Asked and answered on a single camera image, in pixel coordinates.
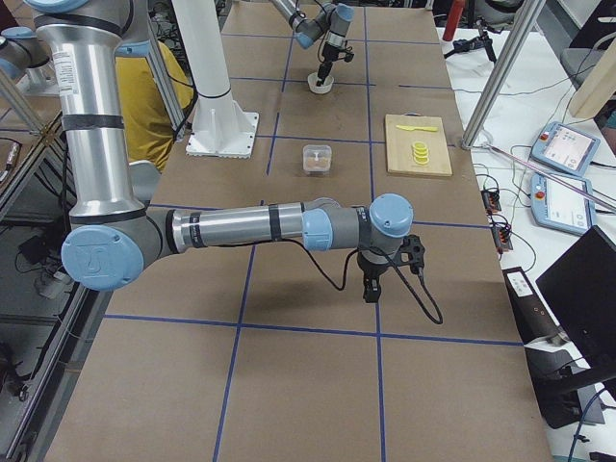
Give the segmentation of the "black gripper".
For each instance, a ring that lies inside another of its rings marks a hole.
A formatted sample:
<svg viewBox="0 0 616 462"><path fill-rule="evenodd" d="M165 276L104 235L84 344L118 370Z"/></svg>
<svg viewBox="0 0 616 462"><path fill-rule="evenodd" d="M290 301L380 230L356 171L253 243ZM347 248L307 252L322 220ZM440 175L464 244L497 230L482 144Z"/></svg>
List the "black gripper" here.
<svg viewBox="0 0 616 462"><path fill-rule="evenodd" d="M379 277L389 267L388 258L394 259L397 252L393 248L383 250L375 246L358 247L357 250L357 264L363 272L363 298L366 302L377 303L382 293Z"/></svg>
<svg viewBox="0 0 616 462"><path fill-rule="evenodd" d="M339 60L343 50L336 45L326 42L321 49L321 65L317 74L317 86L330 86L332 84L331 67Z"/></svg>

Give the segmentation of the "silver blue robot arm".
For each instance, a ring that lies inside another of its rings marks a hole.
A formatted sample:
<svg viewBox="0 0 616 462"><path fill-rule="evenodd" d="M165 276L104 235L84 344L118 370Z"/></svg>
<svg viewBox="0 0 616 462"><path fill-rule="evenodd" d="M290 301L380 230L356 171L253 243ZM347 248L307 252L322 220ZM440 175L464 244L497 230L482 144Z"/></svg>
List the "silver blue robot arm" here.
<svg viewBox="0 0 616 462"><path fill-rule="evenodd" d="M363 297L377 302L379 276L420 264L410 255L413 208L386 193L369 207L341 207L329 198L308 202L190 213L148 212L134 196L125 124L116 78L116 55L142 55L148 47L146 1L25 1L36 32L52 51L76 189L72 230L64 240L64 268L96 291L130 284L152 263L188 248L235 247L302 239L306 250L354 249L364 272ZM172 1L195 84L196 114L189 154L249 157L259 115L243 111L232 96L214 1ZM352 7L324 4L307 18L293 1L271 1L306 48L325 38L326 63L346 52Z"/></svg>
<svg viewBox="0 0 616 462"><path fill-rule="evenodd" d="M320 11L309 18L297 1L271 1L273 6L288 22L294 38L303 49L310 48L318 39L320 45L320 66L316 73L309 75L310 90L324 94L331 90L334 79L330 75L333 64L339 60L350 63L354 58L352 47L348 45L347 32L354 18L354 9L344 3L325 3L316 1Z"/></svg>

